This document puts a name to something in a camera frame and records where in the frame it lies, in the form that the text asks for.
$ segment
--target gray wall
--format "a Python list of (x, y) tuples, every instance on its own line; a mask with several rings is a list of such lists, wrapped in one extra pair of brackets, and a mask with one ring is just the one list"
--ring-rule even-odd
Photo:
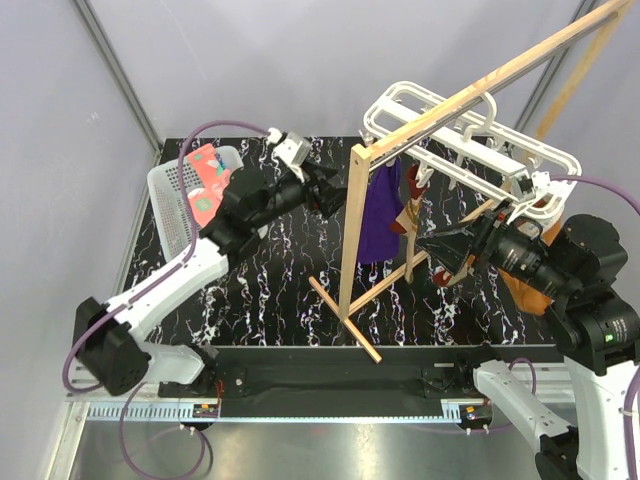
[[(565, 26), (577, 0), (91, 0), (160, 135), (232, 118), (354, 135), (393, 82), (449, 96)], [(513, 124), (537, 74), (498, 97)]]
[[(560, 89), (591, 38), (583, 39), (572, 53), (554, 88), (532, 122), (535, 130), (554, 94)], [(584, 175), (618, 184), (640, 198), (640, 8), (624, 18), (600, 58), (587, 74), (553, 129), (547, 143), (559, 147), (582, 163)], [(612, 222), (629, 251), (616, 289), (640, 311), (640, 218), (616, 195), (578, 186), (568, 202), (568, 213), (591, 213)]]
[(0, 5), (0, 476), (42, 478), (75, 306), (112, 291), (152, 154), (70, 2)]

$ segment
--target wooden clothes rack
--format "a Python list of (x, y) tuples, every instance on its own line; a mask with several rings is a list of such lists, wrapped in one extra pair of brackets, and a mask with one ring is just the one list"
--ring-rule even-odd
[[(351, 149), (338, 305), (315, 278), (311, 277), (309, 282), (376, 363), (380, 362), (382, 357), (351, 322), (349, 316), (400, 279), (405, 274), (407, 264), (396, 269), (360, 298), (351, 302), (369, 172), (380, 162), (386, 162), (406, 151), (446, 123), (473, 108), (484, 93), (499, 91), (580, 38), (599, 29), (540, 123), (536, 137), (542, 140), (633, 2), (634, 0), (609, 0), (371, 146), (365, 148), (358, 144)], [(492, 204), (492, 200), (486, 201), (464, 220), (476, 218)], [(411, 261), (412, 267), (427, 257), (424, 251), (417, 253)]]

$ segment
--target purple cloth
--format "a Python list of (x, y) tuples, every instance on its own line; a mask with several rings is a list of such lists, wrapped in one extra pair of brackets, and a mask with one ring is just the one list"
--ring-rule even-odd
[(358, 247), (360, 263), (390, 260), (400, 251), (400, 235), (390, 226), (403, 209), (398, 195), (401, 174), (402, 166), (396, 160), (391, 167), (381, 167), (369, 184)]

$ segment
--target black marble table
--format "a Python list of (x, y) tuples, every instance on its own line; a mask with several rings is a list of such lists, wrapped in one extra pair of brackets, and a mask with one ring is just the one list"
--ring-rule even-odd
[[(200, 140), (238, 149), (245, 165), (260, 167), (269, 180), (281, 173), (262, 138)], [(355, 137), (313, 138), (312, 156), (323, 165), (339, 168), (346, 185), (349, 151)], [(165, 143), (162, 162), (177, 158), (179, 139)], [(432, 142), (427, 146), (444, 158), (455, 155)], [(402, 158), (403, 167), (411, 164)], [(480, 176), (482, 166), (468, 165)], [(401, 197), (408, 197), (406, 181)], [(434, 174), (424, 195), (421, 232), (456, 223), (483, 202), (482, 197)], [(330, 220), (303, 208), (269, 226), (268, 246), (225, 278), (207, 285), (164, 319), (150, 335), (162, 343), (214, 345), (334, 345), (338, 321), (308, 283), (313, 275), (337, 299), (344, 209)], [(358, 265), (353, 298), (404, 263), (405, 253), (393, 261)], [(131, 288), (165, 263), (151, 205), (147, 206), (125, 288)], [(431, 275), (436, 265), (424, 262), (411, 286), (403, 280), (362, 308), (351, 319), (376, 345), (544, 344), (551, 337), (542, 320), (522, 314), (495, 270), (460, 285), (436, 287)]]

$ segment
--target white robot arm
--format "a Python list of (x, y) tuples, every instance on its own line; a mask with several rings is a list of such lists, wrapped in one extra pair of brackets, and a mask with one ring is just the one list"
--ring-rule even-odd
[(530, 236), (508, 222), (510, 210), (503, 203), (417, 243), (452, 274), (473, 256), (470, 270), (499, 268), (553, 299), (544, 319), (565, 356), (578, 428), (527, 391), (488, 346), (461, 360), (459, 386), (477, 390), (506, 414), (536, 453), (544, 480), (635, 478), (630, 471), (637, 459), (624, 448), (633, 438), (624, 406), (639, 375), (640, 318), (612, 288), (627, 261), (618, 232), (600, 218), (575, 215), (546, 245), (539, 224), (538, 236)]
[(78, 307), (74, 342), (105, 315), (113, 316), (76, 354), (110, 394), (126, 393), (140, 381), (177, 382), (194, 393), (211, 388), (208, 353), (195, 345), (146, 342), (152, 329), (199, 289), (255, 254), (273, 219), (300, 205), (329, 217), (343, 205), (346, 189), (328, 181), (337, 170), (307, 160), (307, 140), (278, 131), (271, 131), (269, 140), (276, 144), (274, 154), (289, 167), (274, 185), (266, 184), (259, 169), (234, 171), (215, 218), (201, 229), (193, 252), (187, 247), (105, 304), (89, 298)]

